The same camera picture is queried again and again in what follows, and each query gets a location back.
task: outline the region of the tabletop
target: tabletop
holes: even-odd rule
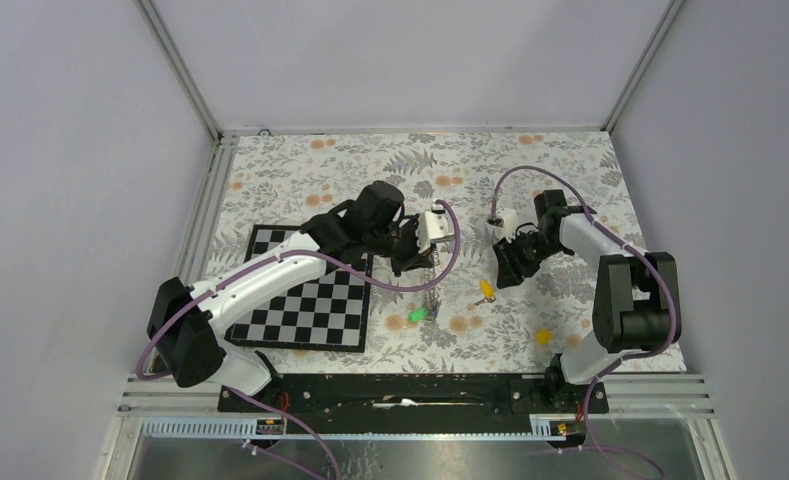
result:
[[[421,293],[373,287],[364,353],[259,350],[283,373],[543,371],[555,353],[591,331],[596,272],[578,257],[556,255],[522,285],[497,290],[494,303],[474,306],[483,298],[480,280],[494,284],[497,277],[496,240],[486,224],[491,193],[503,172],[518,165],[540,166],[570,181],[601,222],[644,246],[603,132],[248,136],[235,151],[206,275],[244,261],[253,225],[299,225],[385,180],[403,192],[407,213],[423,212],[441,198],[459,218],[462,246],[458,264],[438,286],[438,319],[407,320],[422,306]],[[517,172],[504,182],[498,208],[515,208],[522,222],[533,220],[534,196],[550,188],[558,188],[550,178]],[[450,259],[450,245],[440,248],[438,271]],[[382,258],[375,259],[373,276],[423,283],[420,270],[394,277]],[[618,370],[684,371],[685,363],[675,344]]]

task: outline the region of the checkerboard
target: checkerboard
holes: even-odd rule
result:
[[[256,225],[245,261],[282,243],[299,227]],[[352,265],[371,274],[372,256]],[[227,340],[249,347],[364,352],[370,284],[342,270],[301,285],[256,307],[227,331]]]

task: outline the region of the black mounting base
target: black mounting base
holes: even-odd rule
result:
[[[224,392],[228,391],[221,391],[218,411],[260,411],[231,392]],[[546,399],[547,392],[542,375],[285,374],[274,377],[256,398],[278,408],[279,399],[287,393],[288,413],[318,433],[529,433],[530,414],[575,416],[585,389],[576,401],[569,396],[570,390],[561,402]],[[590,411],[607,413],[606,396],[597,392],[603,393],[602,384],[595,389]],[[379,406],[398,404],[404,399],[419,406]],[[303,431],[289,423],[288,433]]]

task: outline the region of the yellow object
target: yellow object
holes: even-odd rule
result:
[[[553,340],[553,334],[546,328],[542,328],[535,334],[535,341],[542,347],[546,347],[550,340]]]
[[[494,289],[491,288],[491,283],[488,280],[480,280],[479,288],[482,289],[482,294],[489,301],[494,301]]]

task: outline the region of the gray wall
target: gray wall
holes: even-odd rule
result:
[[[157,0],[225,128],[597,126],[668,0]]]
[[[206,135],[131,1],[0,1],[0,478],[88,478]]]
[[[789,478],[789,2],[688,2],[614,142],[739,478]]]

